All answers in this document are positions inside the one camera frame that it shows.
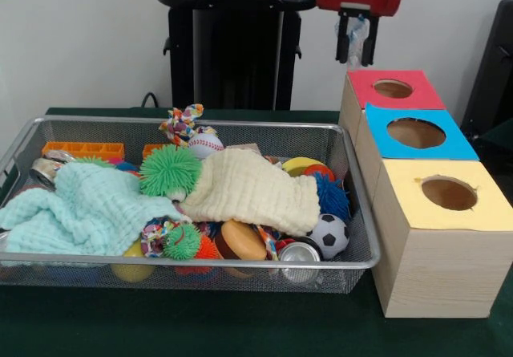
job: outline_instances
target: metal basket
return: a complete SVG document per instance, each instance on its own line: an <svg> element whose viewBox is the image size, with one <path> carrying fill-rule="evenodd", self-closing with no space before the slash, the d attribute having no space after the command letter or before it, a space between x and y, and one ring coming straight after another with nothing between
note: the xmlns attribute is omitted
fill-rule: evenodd
<svg viewBox="0 0 513 357"><path fill-rule="evenodd" d="M365 270L378 262L380 252L348 135L332 124L201 123L213 126L225 145L257 143L263 155L307 156L326 163L345 179L352 214L348 248L330 262L311 263L0 253L0 285L349 293ZM44 116L29 122L0 161L1 205L32 183L30 166L46 142L124 142L125 159L140 164L145 144L167 143L159 124L155 119L74 116ZM125 282L112 272L114 264L128 273L141 266L155 267L144 281ZM208 273L195 274L192 266L207 267ZM234 273L234 268L246 278Z"/></svg>

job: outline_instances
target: cream towel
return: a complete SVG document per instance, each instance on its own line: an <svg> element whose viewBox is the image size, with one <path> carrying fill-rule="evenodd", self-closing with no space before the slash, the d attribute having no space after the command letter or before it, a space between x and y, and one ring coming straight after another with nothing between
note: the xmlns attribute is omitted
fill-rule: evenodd
<svg viewBox="0 0 513 357"><path fill-rule="evenodd" d="M203 160L196 188L181 207L196 222L234 219L296 237L312 230L320 213L315 177L292 178L255 152L239 148Z"/></svg>

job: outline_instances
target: table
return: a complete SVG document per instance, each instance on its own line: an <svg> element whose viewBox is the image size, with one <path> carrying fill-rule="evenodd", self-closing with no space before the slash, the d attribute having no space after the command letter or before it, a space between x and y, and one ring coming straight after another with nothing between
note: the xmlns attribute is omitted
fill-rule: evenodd
<svg viewBox="0 0 513 357"><path fill-rule="evenodd" d="M163 109L54 115L164 118ZM208 119L337 122L336 112L207 110ZM508 356L513 272L489 319L383 318L372 275L348 295L0 288L2 355Z"/></svg>

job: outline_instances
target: stacked boxes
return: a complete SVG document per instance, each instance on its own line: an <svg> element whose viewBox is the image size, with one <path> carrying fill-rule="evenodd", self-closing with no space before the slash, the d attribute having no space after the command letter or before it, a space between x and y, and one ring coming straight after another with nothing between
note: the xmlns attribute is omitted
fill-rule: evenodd
<svg viewBox="0 0 513 357"><path fill-rule="evenodd" d="M341 125L378 224L386 317L487 317L513 261L513 209L442 107L418 71L346 79Z"/></svg>

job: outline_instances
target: black and white ball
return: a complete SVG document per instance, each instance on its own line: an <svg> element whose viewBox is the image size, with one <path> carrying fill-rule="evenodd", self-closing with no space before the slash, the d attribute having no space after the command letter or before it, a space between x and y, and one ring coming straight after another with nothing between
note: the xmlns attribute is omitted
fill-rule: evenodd
<svg viewBox="0 0 513 357"><path fill-rule="evenodd" d="M349 244L347 226L332 214L321 214L317 225L307 235L317 243L324 259L334 258Z"/></svg>

